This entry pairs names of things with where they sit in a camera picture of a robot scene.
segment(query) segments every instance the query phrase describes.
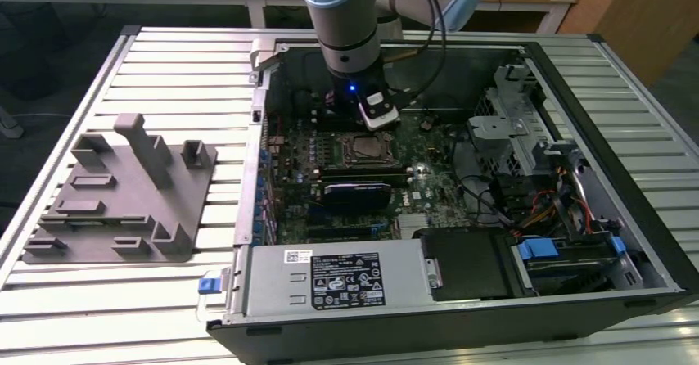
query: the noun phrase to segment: slotted metal surface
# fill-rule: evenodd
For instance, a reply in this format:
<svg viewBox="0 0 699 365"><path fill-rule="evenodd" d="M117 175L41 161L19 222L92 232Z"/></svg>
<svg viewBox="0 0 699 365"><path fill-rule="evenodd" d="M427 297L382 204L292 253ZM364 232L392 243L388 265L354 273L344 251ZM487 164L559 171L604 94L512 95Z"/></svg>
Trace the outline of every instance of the slotted metal surface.
<svg viewBox="0 0 699 365"><path fill-rule="evenodd" d="M15 261L36 219L57 194L75 159L56 152L45 168L45 190L35 186L16 219L16 243L0 249L0 356L9 363L237 363L204 331L207 312L223 309L221 295L196 294L197 278L232 262L232 238L245 129L253 87L247 82L255 38L312 38L308 31L144 28L120 38L75 120L75 134L111 132L115 115L141 112L151 134L169 143L201 139L219 149L196 254L184 264L27 265ZM410 34L407 38L423 38ZM604 47L582 36L456 34L455 40L538 40L587 112L695 264L699 262L699 163L696 148L647 95L620 74ZM560 116L551 113L566 136ZM32 207L36 196L36 208ZM588 338L479 349L356 358L331 363L528 364L696 363L695 306L628 320Z"/></svg>

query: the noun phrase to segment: metal bracket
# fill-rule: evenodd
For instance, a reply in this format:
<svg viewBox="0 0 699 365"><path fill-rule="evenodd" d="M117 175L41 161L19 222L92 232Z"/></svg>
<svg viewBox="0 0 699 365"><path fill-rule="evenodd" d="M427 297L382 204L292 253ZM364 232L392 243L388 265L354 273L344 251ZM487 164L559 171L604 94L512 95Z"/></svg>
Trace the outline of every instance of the metal bracket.
<svg viewBox="0 0 699 365"><path fill-rule="evenodd" d="M534 146L532 156L536 161L536 169L548 168L548 158L551 156L568 155L574 150L578 149L578 144L572 141L560 142L539 142Z"/></svg>
<svg viewBox="0 0 699 365"><path fill-rule="evenodd" d="M284 52L288 48L280 47L279 51ZM276 59L276 41L273 39L257 38L252 41L249 49L249 64L255 72L261 72L277 62Z"/></svg>
<svg viewBox="0 0 699 365"><path fill-rule="evenodd" d="M511 136L528 134L527 127L520 119L510 120L506 117L480 116L468 120L474 136L483 140L503 140Z"/></svg>

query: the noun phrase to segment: floor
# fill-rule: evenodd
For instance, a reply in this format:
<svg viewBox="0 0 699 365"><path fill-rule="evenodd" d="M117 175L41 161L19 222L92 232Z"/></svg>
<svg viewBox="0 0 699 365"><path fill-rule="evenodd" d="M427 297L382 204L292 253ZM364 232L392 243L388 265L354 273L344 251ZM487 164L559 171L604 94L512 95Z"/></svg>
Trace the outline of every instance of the floor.
<svg viewBox="0 0 699 365"><path fill-rule="evenodd" d="M25 135L19 140L0 136L0 233L32 186L123 26L249 27L244 7L109 5L101 13L85 4L57 4L55 9L73 43L69 48L47 55L52 72L60 79L60 89L35 101L20 101L0 89L0 105L12 115L19 115L16 120L25 129ZM311 19L304 9L271 7L268 26L309 28ZM0 47L19 47L24 42L25 39L7 21L0 20ZM652 92L696 141L698 79L699 43L692 43Z"/></svg>

